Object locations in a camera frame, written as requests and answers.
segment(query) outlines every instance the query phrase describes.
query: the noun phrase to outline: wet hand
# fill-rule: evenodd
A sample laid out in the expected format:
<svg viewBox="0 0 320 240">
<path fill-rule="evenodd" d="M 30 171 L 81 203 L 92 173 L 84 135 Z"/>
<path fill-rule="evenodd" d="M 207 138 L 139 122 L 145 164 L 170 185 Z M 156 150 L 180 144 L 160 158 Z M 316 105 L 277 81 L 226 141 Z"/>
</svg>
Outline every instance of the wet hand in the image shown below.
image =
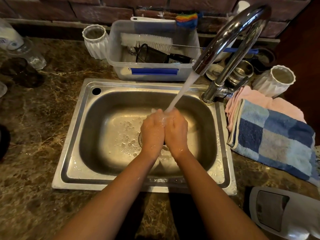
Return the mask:
<svg viewBox="0 0 320 240">
<path fill-rule="evenodd" d="M 143 121 L 141 135 L 141 154 L 155 161 L 161 152 L 165 140 L 164 113 L 161 109 L 158 109 Z"/>
<path fill-rule="evenodd" d="M 178 109 L 174 108 L 166 114 L 165 143 L 174 160 L 178 160 L 183 153 L 189 152 L 187 145 L 188 122 Z"/>
</svg>

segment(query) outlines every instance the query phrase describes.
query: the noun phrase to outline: person's left arm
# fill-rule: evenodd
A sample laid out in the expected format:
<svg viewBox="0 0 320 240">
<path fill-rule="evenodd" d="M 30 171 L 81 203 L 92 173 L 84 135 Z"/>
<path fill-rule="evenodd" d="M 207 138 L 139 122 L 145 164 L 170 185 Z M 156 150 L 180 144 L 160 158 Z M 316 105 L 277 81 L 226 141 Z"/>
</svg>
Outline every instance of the person's left arm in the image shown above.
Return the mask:
<svg viewBox="0 0 320 240">
<path fill-rule="evenodd" d="M 54 240 L 105 240 L 116 237 L 143 181 L 161 152 L 165 139 L 162 118 L 163 112 L 159 109 L 143 121 L 140 154 L 80 210 Z"/>
</svg>

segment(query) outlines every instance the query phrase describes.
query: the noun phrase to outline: water stream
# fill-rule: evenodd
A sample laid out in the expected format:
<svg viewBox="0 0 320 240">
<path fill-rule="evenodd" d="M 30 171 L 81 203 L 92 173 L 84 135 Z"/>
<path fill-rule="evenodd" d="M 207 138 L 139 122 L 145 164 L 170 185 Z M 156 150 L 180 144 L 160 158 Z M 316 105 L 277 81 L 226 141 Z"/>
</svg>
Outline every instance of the water stream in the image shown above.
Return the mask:
<svg viewBox="0 0 320 240">
<path fill-rule="evenodd" d="M 191 71 L 186 82 L 183 84 L 183 86 L 180 89 L 180 91 L 178 92 L 178 94 L 174 97 L 174 99 L 170 103 L 169 107 L 165 110 L 165 113 L 169 113 L 174 108 L 174 106 L 179 101 L 179 99 L 184 95 L 184 93 L 189 89 L 189 87 L 198 79 L 199 76 L 200 75 L 195 73 L 193 70 Z"/>
</svg>

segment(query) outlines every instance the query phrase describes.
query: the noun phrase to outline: countertop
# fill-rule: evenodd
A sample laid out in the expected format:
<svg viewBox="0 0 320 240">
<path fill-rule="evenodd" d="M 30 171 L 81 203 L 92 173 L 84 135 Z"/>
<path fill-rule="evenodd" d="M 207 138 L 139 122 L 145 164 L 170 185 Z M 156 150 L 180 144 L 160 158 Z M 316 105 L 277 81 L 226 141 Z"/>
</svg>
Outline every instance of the countertop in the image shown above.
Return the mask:
<svg viewBox="0 0 320 240">
<path fill-rule="evenodd" d="M 0 163 L 0 239 L 51 239 L 96 191 L 51 188 L 74 107 L 85 78 L 118 79 L 105 61 L 95 60 L 82 41 L 33 39 L 47 66 L 44 84 L 24 88 L 0 75 L 8 92 L 0 98 L 0 124 L 11 133 Z M 7 59 L 0 52 L 0 64 Z M 202 77 L 198 84 L 209 84 Z M 250 186 L 275 187 L 320 199 L 315 186 L 290 174 L 232 153 L 243 206 Z M 140 193 L 118 234 L 119 239 L 205 238 L 190 195 Z M 270 239 L 278 239 L 268 234 Z"/>
</svg>

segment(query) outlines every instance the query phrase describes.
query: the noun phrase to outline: faucet spout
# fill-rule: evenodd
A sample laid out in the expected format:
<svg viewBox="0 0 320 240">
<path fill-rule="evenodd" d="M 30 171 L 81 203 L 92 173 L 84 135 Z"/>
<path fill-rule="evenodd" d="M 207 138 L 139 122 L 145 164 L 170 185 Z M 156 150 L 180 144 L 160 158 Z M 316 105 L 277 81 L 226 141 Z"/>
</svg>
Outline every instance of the faucet spout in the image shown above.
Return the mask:
<svg viewBox="0 0 320 240">
<path fill-rule="evenodd" d="M 235 90 L 227 88 L 224 82 L 257 41 L 270 16 L 271 7 L 269 5 L 255 4 L 246 8 L 227 23 L 218 32 L 204 52 L 202 52 L 192 67 L 199 75 L 203 75 L 219 54 L 236 39 L 242 31 L 251 26 L 250 31 L 239 46 L 238 51 L 232 56 L 219 77 L 212 81 L 207 91 L 202 95 L 204 102 L 212 103 L 215 97 L 225 98 L 226 96 L 231 97 L 233 95 Z"/>
</svg>

